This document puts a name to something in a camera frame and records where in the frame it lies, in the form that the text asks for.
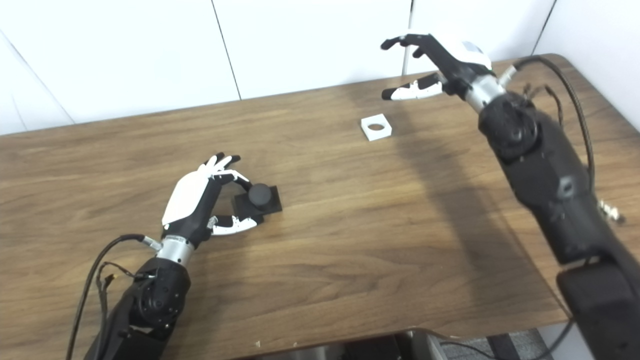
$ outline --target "white robotic hand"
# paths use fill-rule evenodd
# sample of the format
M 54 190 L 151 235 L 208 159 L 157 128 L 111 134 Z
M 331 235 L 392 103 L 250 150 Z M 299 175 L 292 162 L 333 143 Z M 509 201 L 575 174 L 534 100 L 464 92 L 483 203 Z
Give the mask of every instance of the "white robotic hand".
M 247 177 L 227 168 L 239 160 L 240 156 L 218 153 L 178 181 L 164 211 L 163 237 L 180 236 L 197 247 L 213 235 L 235 234 L 262 222 L 260 216 L 211 216 L 224 184 L 235 182 L 246 191 L 252 187 Z

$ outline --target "connector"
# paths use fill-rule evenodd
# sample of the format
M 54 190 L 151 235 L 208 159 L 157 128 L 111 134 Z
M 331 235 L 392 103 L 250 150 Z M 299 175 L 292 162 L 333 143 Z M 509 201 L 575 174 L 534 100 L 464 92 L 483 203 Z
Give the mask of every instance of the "connector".
M 160 251 L 162 249 L 161 242 L 155 241 L 148 236 L 145 236 L 145 238 L 142 240 L 142 243 L 150 247 L 151 249 L 154 249 L 155 251 Z
M 598 207 L 609 220 L 613 220 L 619 224 L 625 221 L 625 217 L 622 216 L 622 214 L 618 211 L 618 208 L 616 208 L 615 206 L 611 206 L 606 202 L 600 200 L 598 201 Z
M 500 75 L 500 79 L 498 79 L 498 85 L 502 86 L 503 88 L 507 88 L 507 85 L 509 85 L 509 83 L 511 82 L 511 78 L 513 78 L 516 72 L 518 72 L 518 69 L 516 69 L 513 65 L 508 67 L 502 73 L 502 75 Z

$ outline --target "black knob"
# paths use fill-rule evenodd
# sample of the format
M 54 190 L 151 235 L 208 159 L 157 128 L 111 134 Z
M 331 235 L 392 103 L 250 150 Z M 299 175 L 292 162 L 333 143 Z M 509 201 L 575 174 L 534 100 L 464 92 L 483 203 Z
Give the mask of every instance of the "black knob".
M 255 184 L 249 189 L 249 201 L 260 210 L 269 208 L 272 198 L 271 189 L 265 184 Z

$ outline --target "wire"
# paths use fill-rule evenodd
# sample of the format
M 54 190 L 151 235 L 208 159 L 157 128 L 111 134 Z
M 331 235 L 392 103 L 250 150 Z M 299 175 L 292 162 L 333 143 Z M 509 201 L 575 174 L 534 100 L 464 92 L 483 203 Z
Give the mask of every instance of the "wire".
M 551 355 L 551 353 L 556 351 L 556 349 L 558 348 L 560 343 L 562 343 L 562 341 L 567 336 L 567 334 L 569 333 L 569 331 L 571 330 L 571 328 L 573 327 L 574 324 L 575 324 L 575 320 L 574 319 L 569 319 L 569 322 L 566 324 L 566 326 L 564 327 L 564 329 L 562 330 L 560 335 L 558 335 L 558 337 L 551 344 L 551 346 L 548 349 L 546 349 L 544 352 L 542 352 L 542 354 L 534 357 L 533 359 L 528 359 L 528 360 L 542 360 L 545 357 Z M 490 354 L 488 354 L 488 353 L 486 353 L 486 352 L 484 352 L 484 351 L 482 351 L 482 350 L 480 350 L 480 349 L 478 349 L 476 347 L 473 347 L 471 345 L 457 343 L 457 342 L 454 342 L 454 341 L 443 341 L 443 342 L 440 343 L 440 345 L 455 345 L 455 346 L 467 348 L 469 350 L 473 350 L 473 351 L 477 352 L 478 354 L 486 357 L 487 359 L 493 359 L 493 360 L 516 360 L 516 359 L 505 359 L 503 357 L 496 357 L 496 356 L 490 355 Z
M 109 307 L 107 305 L 107 288 L 109 287 L 109 284 L 111 284 L 113 276 L 110 275 L 111 277 L 107 277 L 107 279 L 105 279 L 103 283 L 100 280 L 100 275 L 102 274 L 102 269 L 104 269 L 104 267 L 107 265 L 117 267 L 126 276 L 135 277 L 135 275 L 133 275 L 124 267 L 110 261 L 103 262 L 98 269 L 98 273 L 95 276 L 95 285 L 98 287 L 98 298 L 100 298 L 100 332 L 98 333 L 98 337 L 96 340 L 94 360 L 102 359 L 102 353 L 104 352 L 102 347 L 104 346 L 104 343 L 106 341 L 107 314 L 109 311 Z
M 69 337 L 69 344 L 67 346 L 67 356 L 66 360 L 71 360 L 74 355 L 74 347 L 76 345 L 76 337 L 78 333 L 78 328 L 80 328 L 80 320 L 82 319 L 82 312 L 84 310 L 84 304 L 86 303 L 87 295 L 89 294 L 89 288 L 91 287 L 91 280 L 93 279 L 93 275 L 95 274 L 96 269 L 98 268 L 98 264 L 102 261 L 102 258 L 111 250 L 115 245 L 128 240 L 138 240 L 142 242 L 145 239 L 144 235 L 141 234 L 126 234 L 121 235 L 118 238 L 114 239 L 107 246 L 104 247 L 100 254 L 98 254 L 97 258 L 93 262 L 91 269 L 89 270 L 89 274 L 86 277 L 86 281 L 84 282 L 84 288 L 82 294 L 80 295 L 80 302 L 78 303 L 78 308 L 76 310 L 76 317 L 74 318 L 73 326 L 71 328 L 71 336 Z
M 553 89 L 551 89 L 550 86 L 545 84 L 543 86 L 538 86 L 537 88 L 531 90 L 531 84 L 527 84 L 524 87 L 523 93 L 526 99 L 533 100 L 533 98 L 543 89 L 546 90 L 547 94 L 553 97 L 554 100 L 556 101 L 556 107 L 558 109 L 558 124 L 560 125 L 560 128 L 564 128 L 564 112 L 562 109 L 562 102 L 560 101 L 560 98 L 558 97 L 556 92 Z
M 586 119 L 584 118 L 584 112 L 582 112 L 582 106 L 580 105 L 580 101 L 578 100 L 578 95 L 575 93 L 575 90 L 571 86 L 571 83 L 569 83 L 569 79 L 566 78 L 562 70 L 560 70 L 560 68 L 555 63 L 553 63 L 551 60 L 547 58 L 544 58 L 538 55 L 529 56 L 527 58 L 516 61 L 513 64 L 513 67 L 516 69 L 516 71 L 520 71 L 525 66 L 532 63 L 536 63 L 536 62 L 542 63 L 544 66 L 551 69 L 562 81 L 564 87 L 566 88 L 566 91 L 569 93 L 569 97 L 571 98 L 573 107 L 575 107 L 575 112 L 578 115 L 578 123 L 580 123 L 580 130 L 582 131 L 584 147 L 587 151 L 587 165 L 588 165 L 587 171 L 589 173 L 589 188 L 591 189 L 591 192 L 594 192 L 593 190 L 595 188 L 596 175 L 595 175 L 595 164 L 593 161 L 593 146 L 591 145 L 591 137 L 589 136 L 589 129 L 587 128 L 587 122 L 586 122 Z

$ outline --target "silver cylindrical joint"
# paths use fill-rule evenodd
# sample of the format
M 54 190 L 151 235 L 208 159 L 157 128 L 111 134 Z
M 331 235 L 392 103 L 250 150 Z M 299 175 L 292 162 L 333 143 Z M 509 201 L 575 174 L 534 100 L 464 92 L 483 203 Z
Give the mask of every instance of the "silver cylindrical joint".
M 467 92 L 465 100 L 471 107 L 480 113 L 485 106 L 496 97 L 506 94 L 506 90 L 498 84 L 498 79 L 492 75 L 478 77 L 472 84 L 471 90 Z
M 162 249 L 157 252 L 156 256 L 187 266 L 194 250 L 193 244 L 187 239 L 181 236 L 168 235 L 162 240 Z

